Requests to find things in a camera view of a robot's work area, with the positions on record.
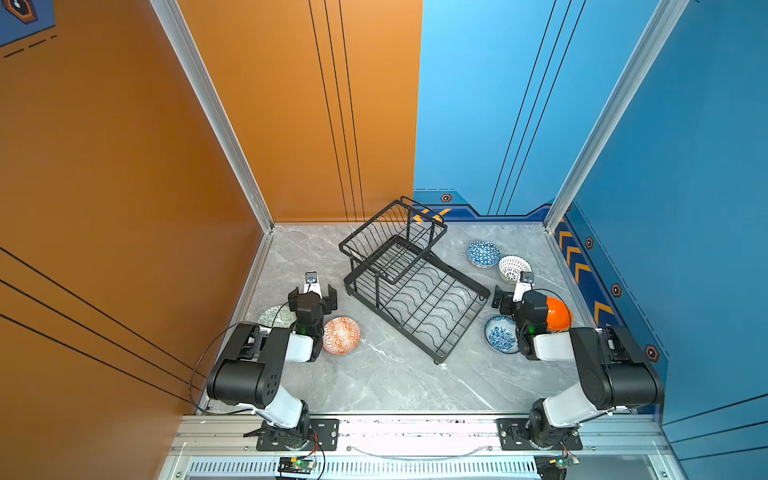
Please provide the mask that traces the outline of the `white brown striped bowl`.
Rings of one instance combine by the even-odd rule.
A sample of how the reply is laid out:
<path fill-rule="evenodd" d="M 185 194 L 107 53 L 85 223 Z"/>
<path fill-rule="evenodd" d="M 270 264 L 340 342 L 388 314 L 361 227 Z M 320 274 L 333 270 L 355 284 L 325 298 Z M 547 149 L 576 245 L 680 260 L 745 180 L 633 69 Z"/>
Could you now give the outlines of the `white brown striped bowl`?
<path fill-rule="evenodd" d="M 530 264 L 522 257 L 507 255 L 498 262 L 500 277 L 507 283 L 516 283 L 522 272 L 532 272 Z"/>

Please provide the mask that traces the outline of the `dark blue patterned bowl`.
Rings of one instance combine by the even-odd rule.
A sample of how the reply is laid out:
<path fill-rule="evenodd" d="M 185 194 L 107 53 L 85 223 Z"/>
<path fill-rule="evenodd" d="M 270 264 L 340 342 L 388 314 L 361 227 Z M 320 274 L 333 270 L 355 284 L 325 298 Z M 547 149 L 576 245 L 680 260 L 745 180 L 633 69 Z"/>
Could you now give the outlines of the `dark blue patterned bowl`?
<path fill-rule="evenodd" d="M 495 267 L 502 258 L 498 247 L 487 241 L 476 240 L 467 247 L 469 262 L 478 268 Z"/>

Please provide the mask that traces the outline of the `green circuit board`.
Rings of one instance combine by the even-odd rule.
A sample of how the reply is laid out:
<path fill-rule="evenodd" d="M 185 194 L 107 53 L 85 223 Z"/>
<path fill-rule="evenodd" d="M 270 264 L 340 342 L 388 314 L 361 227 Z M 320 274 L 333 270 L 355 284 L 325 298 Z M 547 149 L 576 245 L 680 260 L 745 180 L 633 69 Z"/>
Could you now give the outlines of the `green circuit board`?
<path fill-rule="evenodd" d="M 306 457 L 280 457 L 277 476 L 289 479 L 308 479 L 316 473 L 318 463 Z"/>
<path fill-rule="evenodd" d="M 554 466 L 560 470 L 567 469 L 574 465 L 579 465 L 580 463 L 581 463 L 580 458 L 570 453 L 562 454 L 549 461 L 550 466 Z"/>

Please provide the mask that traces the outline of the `green patterned bowl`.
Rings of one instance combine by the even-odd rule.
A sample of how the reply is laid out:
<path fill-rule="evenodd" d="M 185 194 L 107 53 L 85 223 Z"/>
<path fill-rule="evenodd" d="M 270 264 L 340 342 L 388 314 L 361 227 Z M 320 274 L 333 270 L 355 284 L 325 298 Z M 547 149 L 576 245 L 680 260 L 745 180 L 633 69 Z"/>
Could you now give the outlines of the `green patterned bowl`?
<path fill-rule="evenodd" d="M 288 328 L 296 319 L 296 314 L 287 305 L 278 305 L 265 310 L 257 323 L 267 328 Z"/>

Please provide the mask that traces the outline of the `blue floral bowl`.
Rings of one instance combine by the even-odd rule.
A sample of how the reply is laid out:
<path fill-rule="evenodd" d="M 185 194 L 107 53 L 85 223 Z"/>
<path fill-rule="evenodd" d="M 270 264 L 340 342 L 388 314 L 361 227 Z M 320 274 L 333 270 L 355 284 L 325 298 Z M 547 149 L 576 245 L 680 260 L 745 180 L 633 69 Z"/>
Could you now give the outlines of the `blue floral bowl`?
<path fill-rule="evenodd" d="M 489 319 L 484 327 L 484 335 L 488 345 L 501 354 L 519 352 L 516 324 L 509 317 L 499 315 Z"/>

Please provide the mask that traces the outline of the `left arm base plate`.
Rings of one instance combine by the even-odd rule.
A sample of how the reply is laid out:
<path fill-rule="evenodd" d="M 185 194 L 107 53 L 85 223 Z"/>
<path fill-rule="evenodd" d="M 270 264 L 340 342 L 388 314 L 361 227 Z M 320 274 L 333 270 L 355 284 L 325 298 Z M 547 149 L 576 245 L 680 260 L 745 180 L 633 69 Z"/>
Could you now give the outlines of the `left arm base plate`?
<path fill-rule="evenodd" d="M 293 429 L 283 429 L 263 421 L 257 430 L 256 449 L 260 452 L 309 451 L 322 448 L 335 451 L 338 446 L 340 420 L 311 417 L 308 423 Z"/>

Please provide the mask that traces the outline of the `aluminium front rail frame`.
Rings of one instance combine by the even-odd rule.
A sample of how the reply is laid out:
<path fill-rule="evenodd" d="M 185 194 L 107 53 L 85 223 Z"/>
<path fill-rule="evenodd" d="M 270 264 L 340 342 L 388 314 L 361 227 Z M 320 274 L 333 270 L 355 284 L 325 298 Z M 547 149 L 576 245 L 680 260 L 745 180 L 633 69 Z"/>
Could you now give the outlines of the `aluminium front rail frame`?
<path fill-rule="evenodd" d="M 160 470 L 162 479 L 289 479 L 280 457 L 318 463 L 308 479 L 683 479 L 685 473 L 649 415 L 615 414 L 579 428 L 580 451 L 503 451 L 495 421 L 521 415 L 470 413 L 331 413 L 340 420 L 335 451 L 260 452 L 243 435 L 250 416 L 186 417 Z M 579 465 L 549 465 L 570 453 Z"/>

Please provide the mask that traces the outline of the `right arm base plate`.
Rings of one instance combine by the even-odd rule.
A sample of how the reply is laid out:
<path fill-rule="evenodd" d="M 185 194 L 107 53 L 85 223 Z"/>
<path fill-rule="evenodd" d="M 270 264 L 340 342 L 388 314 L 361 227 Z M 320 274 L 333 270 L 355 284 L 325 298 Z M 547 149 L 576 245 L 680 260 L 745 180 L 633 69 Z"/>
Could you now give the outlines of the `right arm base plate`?
<path fill-rule="evenodd" d="M 510 417 L 497 419 L 495 424 L 503 451 L 583 449 L 576 428 L 556 428 L 546 421 L 532 426 L 529 419 Z"/>

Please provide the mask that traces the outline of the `black wire dish rack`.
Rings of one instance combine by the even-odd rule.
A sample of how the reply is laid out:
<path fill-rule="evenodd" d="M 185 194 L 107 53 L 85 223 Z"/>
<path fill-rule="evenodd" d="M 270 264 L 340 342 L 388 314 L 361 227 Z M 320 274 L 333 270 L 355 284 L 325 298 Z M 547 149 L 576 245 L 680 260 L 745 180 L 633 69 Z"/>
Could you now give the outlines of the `black wire dish rack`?
<path fill-rule="evenodd" d="M 433 252 L 446 232 L 439 213 L 403 196 L 339 244 L 351 267 L 347 294 L 436 364 L 448 359 L 491 297 Z"/>

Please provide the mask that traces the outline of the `red orange patterned bowl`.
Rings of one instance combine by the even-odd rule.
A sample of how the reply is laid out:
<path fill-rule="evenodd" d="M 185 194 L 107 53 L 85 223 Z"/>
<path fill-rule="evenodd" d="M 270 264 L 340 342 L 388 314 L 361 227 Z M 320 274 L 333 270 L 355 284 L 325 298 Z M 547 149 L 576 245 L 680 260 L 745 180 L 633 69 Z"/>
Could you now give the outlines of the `red orange patterned bowl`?
<path fill-rule="evenodd" d="M 324 327 L 323 349 L 332 355 L 346 355 L 359 345 L 362 331 L 359 324 L 349 317 L 337 317 Z"/>

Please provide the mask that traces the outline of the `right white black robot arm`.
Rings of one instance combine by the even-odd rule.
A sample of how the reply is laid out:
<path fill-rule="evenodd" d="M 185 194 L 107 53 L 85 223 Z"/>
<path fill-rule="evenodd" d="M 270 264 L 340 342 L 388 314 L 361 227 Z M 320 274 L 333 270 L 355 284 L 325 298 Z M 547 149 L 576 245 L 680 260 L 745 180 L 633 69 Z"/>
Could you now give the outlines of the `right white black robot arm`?
<path fill-rule="evenodd" d="M 516 352 L 530 361 L 572 362 L 578 381 L 536 400 L 528 418 L 501 419 L 504 450 L 578 449 L 579 427 L 617 408 L 637 409 L 663 402 L 664 386 L 651 361 L 626 327 L 549 328 L 549 297 L 518 285 L 495 288 L 492 307 L 515 327 Z"/>

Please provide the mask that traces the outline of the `left green circuit board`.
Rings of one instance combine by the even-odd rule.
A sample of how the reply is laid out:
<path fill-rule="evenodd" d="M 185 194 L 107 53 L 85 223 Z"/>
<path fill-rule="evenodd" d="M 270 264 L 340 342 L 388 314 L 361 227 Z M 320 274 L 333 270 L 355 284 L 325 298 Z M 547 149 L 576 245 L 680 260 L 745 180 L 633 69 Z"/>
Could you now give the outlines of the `left green circuit board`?
<path fill-rule="evenodd" d="M 316 473 L 318 463 L 306 457 L 280 457 L 277 476 L 289 479 L 308 479 Z"/>

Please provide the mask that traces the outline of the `right green circuit board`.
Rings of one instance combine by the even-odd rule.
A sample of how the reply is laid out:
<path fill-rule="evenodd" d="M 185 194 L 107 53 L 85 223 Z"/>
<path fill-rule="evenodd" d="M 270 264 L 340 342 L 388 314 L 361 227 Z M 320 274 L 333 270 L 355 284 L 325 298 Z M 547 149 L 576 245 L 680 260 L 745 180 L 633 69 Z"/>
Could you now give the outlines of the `right green circuit board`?
<path fill-rule="evenodd" d="M 579 465 L 580 463 L 581 463 L 580 458 L 570 453 L 562 454 L 549 461 L 550 466 L 554 466 L 560 470 L 567 469 L 574 465 Z"/>

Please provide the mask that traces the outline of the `plain orange bowl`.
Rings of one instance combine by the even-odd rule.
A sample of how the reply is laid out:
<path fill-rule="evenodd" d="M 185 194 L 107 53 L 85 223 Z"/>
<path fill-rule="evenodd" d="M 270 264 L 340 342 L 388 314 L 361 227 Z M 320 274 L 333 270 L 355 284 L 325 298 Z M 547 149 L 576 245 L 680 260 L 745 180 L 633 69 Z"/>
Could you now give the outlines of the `plain orange bowl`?
<path fill-rule="evenodd" d="M 547 297 L 547 329 L 550 332 L 563 332 L 570 329 L 573 316 L 569 307 L 557 297 Z"/>

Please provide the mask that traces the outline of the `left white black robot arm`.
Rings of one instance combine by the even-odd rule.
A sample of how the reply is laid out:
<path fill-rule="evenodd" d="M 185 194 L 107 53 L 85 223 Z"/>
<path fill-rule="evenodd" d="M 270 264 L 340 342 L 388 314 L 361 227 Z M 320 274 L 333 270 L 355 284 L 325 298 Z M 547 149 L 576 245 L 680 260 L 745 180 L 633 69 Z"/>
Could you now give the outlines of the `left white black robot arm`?
<path fill-rule="evenodd" d="M 209 398 L 247 408 L 263 419 L 243 436 L 261 440 L 261 448 L 272 451 L 319 445 L 308 404 L 289 393 L 281 379 L 287 363 L 311 363 L 319 357 L 325 316 L 338 308 L 337 291 L 329 287 L 323 294 L 317 284 L 306 284 L 289 293 L 287 306 L 296 314 L 288 327 L 238 324 L 206 384 Z"/>

